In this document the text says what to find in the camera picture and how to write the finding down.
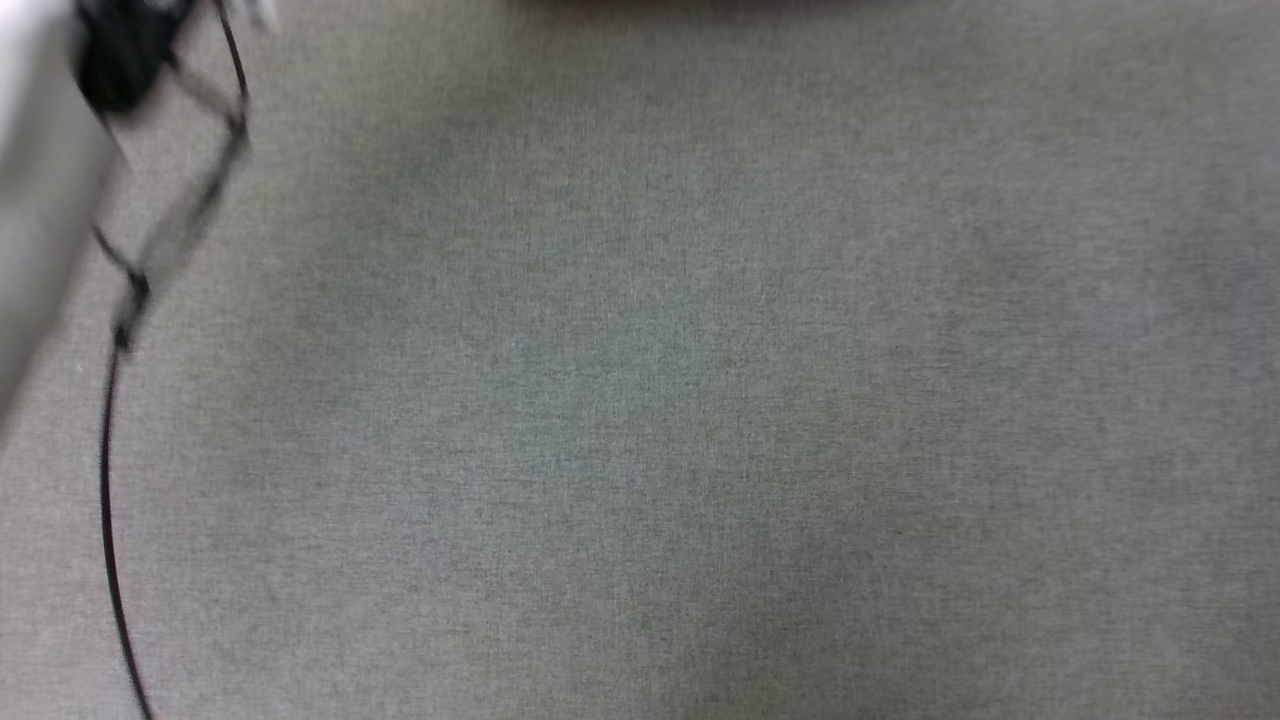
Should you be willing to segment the grey fabric sofa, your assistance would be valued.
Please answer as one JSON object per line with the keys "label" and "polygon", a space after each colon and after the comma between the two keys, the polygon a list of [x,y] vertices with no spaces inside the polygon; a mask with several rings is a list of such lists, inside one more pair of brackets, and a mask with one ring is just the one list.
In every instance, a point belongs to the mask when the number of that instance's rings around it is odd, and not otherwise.
{"label": "grey fabric sofa", "polygon": [[1280,720],[1280,0],[278,1],[159,720]]}

